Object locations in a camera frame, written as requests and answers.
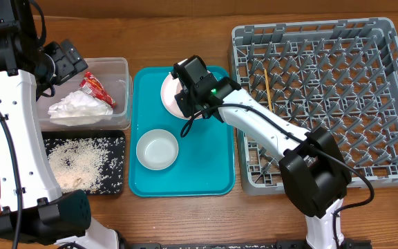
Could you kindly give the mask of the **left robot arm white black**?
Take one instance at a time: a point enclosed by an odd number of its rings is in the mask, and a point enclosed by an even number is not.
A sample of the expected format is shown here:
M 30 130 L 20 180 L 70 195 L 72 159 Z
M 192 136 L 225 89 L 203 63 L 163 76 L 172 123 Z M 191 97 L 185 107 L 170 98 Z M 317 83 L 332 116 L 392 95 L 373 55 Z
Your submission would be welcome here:
M 125 248 L 91 214 L 85 192 L 63 193 L 48 162 L 37 100 L 87 68 L 70 41 L 47 42 L 35 1 L 0 0 L 0 239 L 59 248 Z

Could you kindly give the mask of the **wooden chopstick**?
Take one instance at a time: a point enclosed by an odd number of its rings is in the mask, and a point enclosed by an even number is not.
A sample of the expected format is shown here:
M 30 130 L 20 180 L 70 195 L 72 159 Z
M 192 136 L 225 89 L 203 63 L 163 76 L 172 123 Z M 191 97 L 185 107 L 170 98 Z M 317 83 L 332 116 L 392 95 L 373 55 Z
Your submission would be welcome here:
M 267 92 L 267 103 L 268 103 L 268 108 L 271 112 L 273 112 L 273 106 L 272 106 L 272 97 L 270 93 L 270 87 L 269 87 L 269 78 L 268 78 L 268 72 L 264 68 L 264 77 L 265 77 L 265 89 Z

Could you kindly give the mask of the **white tissue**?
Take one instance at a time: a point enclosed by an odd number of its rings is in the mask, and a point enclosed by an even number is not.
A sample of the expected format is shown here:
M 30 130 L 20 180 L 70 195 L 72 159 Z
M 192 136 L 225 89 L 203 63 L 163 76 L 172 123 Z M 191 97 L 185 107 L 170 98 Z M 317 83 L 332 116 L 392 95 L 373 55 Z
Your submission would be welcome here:
M 99 122 L 98 116 L 110 116 L 112 107 L 107 103 L 77 90 L 48 108 L 51 122 L 68 127 L 90 125 Z

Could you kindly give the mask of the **pink plate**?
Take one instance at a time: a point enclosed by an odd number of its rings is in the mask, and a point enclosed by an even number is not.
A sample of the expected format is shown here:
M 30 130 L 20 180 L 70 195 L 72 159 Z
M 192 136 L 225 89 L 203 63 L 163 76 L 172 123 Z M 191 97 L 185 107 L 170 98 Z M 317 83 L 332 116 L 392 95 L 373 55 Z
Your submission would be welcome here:
M 168 75 L 165 77 L 162 83 L 160 91 L 162 104 L 171 115 L 179 119 L 188 120 L 191 118 L 191 110 L 189 112 L 190 116 L 185 117 L 175 99 L 175 95 L 179 94 L 181 90 L 182 85 L 180 83 L 180 80 L 178 78 L 174 79 L 171 71 L 169 71 Z

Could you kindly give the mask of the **grey bowl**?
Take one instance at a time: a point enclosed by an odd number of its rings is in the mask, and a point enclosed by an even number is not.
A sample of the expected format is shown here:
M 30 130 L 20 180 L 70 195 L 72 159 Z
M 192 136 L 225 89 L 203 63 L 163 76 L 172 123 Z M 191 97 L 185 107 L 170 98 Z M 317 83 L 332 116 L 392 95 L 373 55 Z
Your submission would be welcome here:
M 179 145 L 176 137 L 164 130 L 153 129 L 140 137 L 136 156 L 142 166 L 150 170 L 170 167 L 178 156 Z

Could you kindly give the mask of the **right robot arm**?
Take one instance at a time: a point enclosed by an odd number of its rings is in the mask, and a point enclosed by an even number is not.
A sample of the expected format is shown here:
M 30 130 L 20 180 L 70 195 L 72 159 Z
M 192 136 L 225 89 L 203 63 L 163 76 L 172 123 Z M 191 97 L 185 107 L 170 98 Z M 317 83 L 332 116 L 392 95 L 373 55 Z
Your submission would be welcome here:
M 339 211 L 352 177 L 333 135 L 285 121 L 236 81 L 216 79 L 197 55 L 174 64 L 171 76 L 180 82 L 174 98 L 188 118 L 181 135 L 198 116 L 215 117 L 260 143 L 277 160 L 288 199 L 305 215 L 307 246 L 339 248 L 344 240 Z

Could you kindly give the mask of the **red snack wrapper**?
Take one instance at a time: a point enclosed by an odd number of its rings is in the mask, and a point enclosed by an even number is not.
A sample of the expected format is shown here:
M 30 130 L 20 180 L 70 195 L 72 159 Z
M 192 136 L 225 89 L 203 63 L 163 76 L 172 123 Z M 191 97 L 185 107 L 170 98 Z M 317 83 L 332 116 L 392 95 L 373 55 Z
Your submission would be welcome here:
M 112 109 L 117 106 L 116 101 L 106 91 L 102 83 L 91 73 L 86 72 L 79 84 L 79 89 L 93 98 L 107 103 Z

